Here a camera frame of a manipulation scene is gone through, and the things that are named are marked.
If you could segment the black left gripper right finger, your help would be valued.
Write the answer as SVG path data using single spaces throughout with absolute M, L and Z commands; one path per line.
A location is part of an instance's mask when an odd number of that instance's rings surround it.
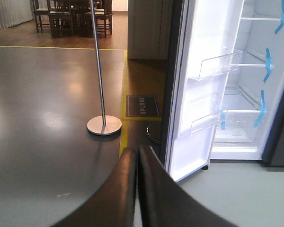
M 151 146 L 138 149 L 138 193 L 144 227 L 232 227 L 207 209 L 166 172 Z

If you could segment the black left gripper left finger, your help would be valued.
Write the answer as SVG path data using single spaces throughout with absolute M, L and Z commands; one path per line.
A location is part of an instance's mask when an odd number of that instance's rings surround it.
M 132 227 L 136 198 L 137 151 L 125 148 L 100 188 L 54 227 Z

